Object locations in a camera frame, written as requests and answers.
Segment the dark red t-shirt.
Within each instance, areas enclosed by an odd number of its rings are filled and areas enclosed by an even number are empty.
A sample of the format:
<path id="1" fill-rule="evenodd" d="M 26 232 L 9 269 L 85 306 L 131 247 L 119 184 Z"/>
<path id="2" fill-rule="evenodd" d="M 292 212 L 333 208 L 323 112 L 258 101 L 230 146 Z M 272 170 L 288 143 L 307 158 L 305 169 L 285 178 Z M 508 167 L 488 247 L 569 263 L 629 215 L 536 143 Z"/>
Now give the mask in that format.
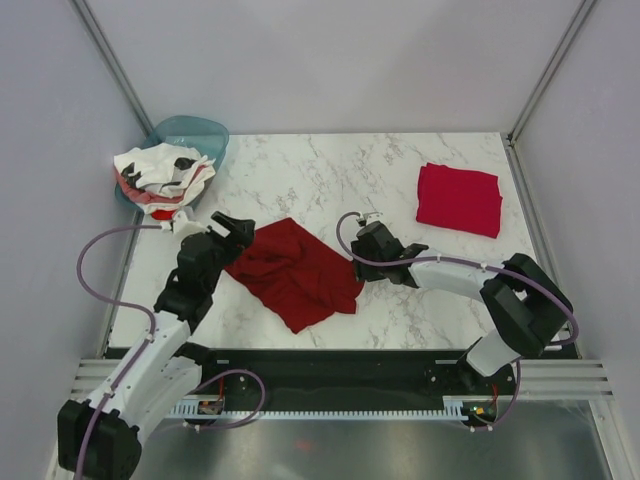
<path id="1" fill-rule="evenodd" d="M 291 218 L 258 229 L 226 272 L 294 334 L 336 313 L 355 314 L 364 287 L 350 261 Z"/>

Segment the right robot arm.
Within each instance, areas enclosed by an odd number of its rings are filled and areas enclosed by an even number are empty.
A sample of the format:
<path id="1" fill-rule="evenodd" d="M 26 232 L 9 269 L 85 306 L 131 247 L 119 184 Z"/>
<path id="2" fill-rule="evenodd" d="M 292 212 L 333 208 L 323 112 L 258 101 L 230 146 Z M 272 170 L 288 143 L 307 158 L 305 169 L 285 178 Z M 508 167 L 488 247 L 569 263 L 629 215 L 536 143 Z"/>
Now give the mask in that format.
<path id="1" fill-rule="evenodd" d="M 350 252 L 358 280 L 441 290 L 484 304 L 494 329 L 472 344 L 457 371 L 460 386 L 469 393 L 483 392 L 507 364 L 559 346 L 560 330 L 575 323 L 568 298 L 525 254 L 482 263 L 425 244 L 404 246 L 382 222 L 364 216 L 357 222 L 360 230 Z"/>

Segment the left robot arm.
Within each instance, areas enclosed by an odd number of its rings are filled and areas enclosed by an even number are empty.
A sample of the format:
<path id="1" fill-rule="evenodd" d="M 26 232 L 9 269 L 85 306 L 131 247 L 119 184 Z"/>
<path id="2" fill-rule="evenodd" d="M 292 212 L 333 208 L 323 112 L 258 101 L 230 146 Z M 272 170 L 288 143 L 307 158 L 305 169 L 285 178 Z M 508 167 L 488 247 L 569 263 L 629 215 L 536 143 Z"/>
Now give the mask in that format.
<path id="1" fill-rule="evenodd" d="M 85 399 L 69 400 L 57 415 L 58 464 L 77 479 L 128 479 L 142 448 L 170 410 L 186 395 L 208 393 L 219 382 L 205 347 L 190 338 L 213 305 L 222 271 L 253 243 L 255 223 L 215 212 L 204 226 L 184 211 L 154 224 L 180 240 L 176 266 L 153 307 L 109 298 L 85 280 L 81 287 L 113 306 L 136 310 L 148 325 Z"/>

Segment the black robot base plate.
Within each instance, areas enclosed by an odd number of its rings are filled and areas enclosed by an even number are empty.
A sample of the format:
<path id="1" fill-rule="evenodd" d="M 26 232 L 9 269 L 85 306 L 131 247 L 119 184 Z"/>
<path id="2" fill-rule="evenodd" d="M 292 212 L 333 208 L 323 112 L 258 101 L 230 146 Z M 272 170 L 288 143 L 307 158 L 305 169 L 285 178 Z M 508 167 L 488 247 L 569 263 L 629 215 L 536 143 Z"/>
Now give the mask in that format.
<path id="1" fill-rule="evenodd" d="M 444 399 L 505 398 L 511 366 L 491 377 L 463 367 L 460 350 L 260 350 L 191 346 L 205 393 L 231 410 L 357 411 L 439 409 Z"/>

